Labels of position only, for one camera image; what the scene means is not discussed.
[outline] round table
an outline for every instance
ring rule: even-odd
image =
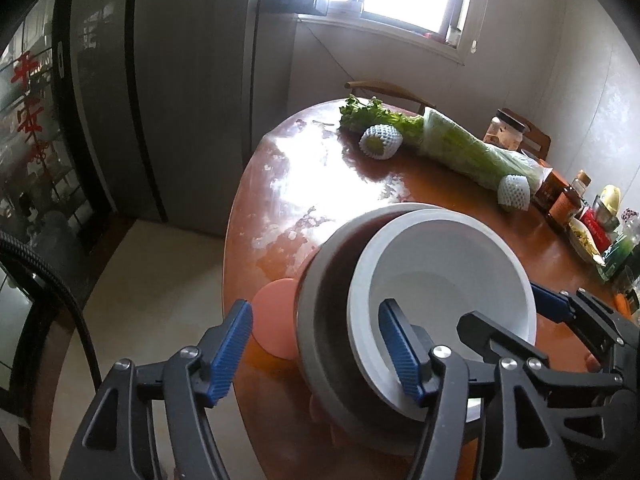
[[[608,303],[610,290],[533,207],[506,213],[495,192],[401,148],[390,160],[367,158],[359,136],[338,130],[343,100],[303,110],[264,136],[244,170],[226,233],[225,313],[265,284],[293,277],[341,225],[394,202],[425,202],[473,216],[496,231],[529,278],[551,290],[582,286]],[[538,316],[536,346],[553,368],[584,371],[586,348],[564,325]],[[348,440],[309,414],[311,393],[295,362],[250,339],[234,380],[248,436],[269,480],[402,479],[409,461]],[[472,475],[476,443],[463,447],[458,478]]]

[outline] black lid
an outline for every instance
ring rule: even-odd
[[[500,119],[502,122],[507,123],[511,128],[519,131],[521,134],[525,133],[529,129],[528,126],[522,124],[520,121],[514,119],[510,115],[507,115],[502,110],[498,110],[495,116],[498,117],[498,119]]]

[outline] red package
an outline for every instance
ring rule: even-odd
[[[599,250],[601,254],[606,251],[611,245],[611,240],[609,240],[604,229],[600,227],[600,224],[596,221],[593,209],[590,207],[585,209],[584,213],[580,217],[580,221],[586,225],[587,229],[591,233],[597,250]]]

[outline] jar lid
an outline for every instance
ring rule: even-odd
[[[498,110],[495,116],[498,117],[498,119],[500,119],[503,123],[507,123],[511,128],[514,128],[521,134],[525,133],[528,130],[526,124],[522,124],[520,121],[514,119],[510,115],[507,115],[502,110]]]
[[[591,183],[591,177],[587,175],[584,170],[578,171],[578,175],[576,175],[576,179],[583,183],[585,186],[588,186]]]

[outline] window sill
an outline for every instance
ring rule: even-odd
[[[399,40],[404,43],[409,43],[415,46],[419,46],[430,52],[440,54],[447,59],[450,59],[460,65],[464,65],[464,59],[460,56],[458,48],[439,43],[431,38],[425,38],[414,32],[404,30],[404,28],[394,27],[393,25],[387,25],[386,23],[374,22],[372,20],[365,20],[364,18],[350,18],[343,16],[313,16],[311,14],[299,14],[298,21],[302,23],[316,23],[318,25],[332,25],[334,27],[350,28],[353,30],[361,30],[363,32],[370,32],[377,34],[378,36],[384,36],[385,38],[391,38],[392,40]]]

